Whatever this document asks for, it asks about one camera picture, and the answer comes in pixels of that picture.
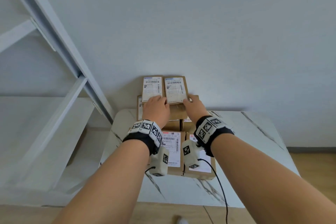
hand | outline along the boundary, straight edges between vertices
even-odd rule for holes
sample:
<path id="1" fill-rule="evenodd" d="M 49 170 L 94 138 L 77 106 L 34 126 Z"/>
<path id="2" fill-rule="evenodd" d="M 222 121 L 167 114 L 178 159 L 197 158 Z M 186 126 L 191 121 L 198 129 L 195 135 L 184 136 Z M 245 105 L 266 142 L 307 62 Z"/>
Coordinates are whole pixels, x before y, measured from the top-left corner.
<path id="1" fill-rule="evenodd" d="M 160 95 L 151 97 L 148 102 L 143 104 L 142 119 L 155 121 L 162 129 L 167 124 L 170 116 L 169 104 L 165 104 L 166 99 Z"/>
<path id="2" fill-rule="evenodd" d="M 196 124 L 196 122 L 203 116 L 209 115 L 208 111 L 205 109 L 202 101 L 199 100 L 195 95 L 189 94 L 192 102 L 189 99 L 184 99 L 183 104 L 185 105 L 185 110 L 187 111 L 188 117 L 191 121 Z"/>

wristband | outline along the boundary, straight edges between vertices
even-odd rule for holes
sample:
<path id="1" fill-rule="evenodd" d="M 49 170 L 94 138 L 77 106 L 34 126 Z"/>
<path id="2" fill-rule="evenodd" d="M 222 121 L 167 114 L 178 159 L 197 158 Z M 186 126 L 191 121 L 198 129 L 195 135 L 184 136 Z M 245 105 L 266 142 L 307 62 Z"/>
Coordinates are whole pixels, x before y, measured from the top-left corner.
<path id="1" fill-rule="evenodd" d="M 163 138 L 160 127 L 153 121 L 140 120 L 134 123 L 126 134 L 124 141 L 137 139 L 143 141 L 149 149 L 149 155 L 157 154 Z"/>
<path id="2" fill-rule="evenodd" d="M 233 134 L 232 130 L 226 128 L 227 124 L 217 117 L 207 115 L 201 117 L 196 123 L 196 130 L 194 136 L 197 139 L 197 143 L 201 145 L 205 153 L 213 157 L 211 152 L 211 143 L 220 134 Z"/>

stack of boxes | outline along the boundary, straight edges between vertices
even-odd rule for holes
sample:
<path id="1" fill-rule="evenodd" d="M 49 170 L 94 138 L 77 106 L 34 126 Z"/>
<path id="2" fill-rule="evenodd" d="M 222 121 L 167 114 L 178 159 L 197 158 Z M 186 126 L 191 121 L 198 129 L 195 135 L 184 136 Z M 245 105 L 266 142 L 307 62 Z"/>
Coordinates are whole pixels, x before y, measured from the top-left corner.
<path id="1" fill-rule="evenodd" d="M 143 103 L 157 95 L 166 97 L 170 107 L 169 121 L 162 129 L 161 142 L 161 146 L 169 150 L 168 174 L 205 180 L 213 179 L 215 174 L 206 162 L 201 161 L 200 167 L 194 170 L 185 167 L 183 163 L 181 145 L 185 140 L 195 141 L 193 133 L 196 129 L 188 118 L 183 104 L 183 99 L 189 98 L 186 78 L 184 76 L 164 77 L 163 75 L 144 77 L 142 95 L 137 96 L 137 120 L 142 120 Z M 206 156 L 204 150 L 201 151 L 200 157 L 216 168 L 215 159 Z"/>

shoe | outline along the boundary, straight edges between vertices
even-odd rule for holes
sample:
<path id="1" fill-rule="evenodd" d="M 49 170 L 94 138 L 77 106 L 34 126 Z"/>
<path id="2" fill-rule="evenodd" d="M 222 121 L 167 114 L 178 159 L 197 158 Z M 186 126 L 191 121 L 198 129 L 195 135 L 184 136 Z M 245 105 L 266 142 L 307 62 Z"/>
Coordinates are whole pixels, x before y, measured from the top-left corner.
<path id="1" fill-rule="evenodd" d="M 187 220 L 185 218 L 182 218 L 181 216 L 177 219 L 176 224 L 188 224 Z"/>

marble table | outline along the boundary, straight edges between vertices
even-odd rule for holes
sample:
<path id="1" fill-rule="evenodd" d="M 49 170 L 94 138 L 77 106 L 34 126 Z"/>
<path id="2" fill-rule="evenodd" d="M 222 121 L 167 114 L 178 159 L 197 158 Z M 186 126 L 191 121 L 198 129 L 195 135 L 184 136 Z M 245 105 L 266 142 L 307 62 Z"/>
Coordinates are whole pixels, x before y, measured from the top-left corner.
<path id="1" fill-rule="evenodd" d="M 102 162 L 121 144 L 128 128 L 136 121 L 135 109 L 123 109 L 115 116 L 110 137 L 104 149 Z M 272 121 L 254 112 L 211 111 L 233 127 L 235 135 L 266 153 L 299 175 L 285 144 Z M 216 162 L 217 175 L 222 183 L 230 207 L 244 207 Z M 155 177 L 144 175 L 138 197 L 141 202 L 159 202 L 186 205 L 225 206 L 218 180 L 199 180 L 175 175 Z"/>

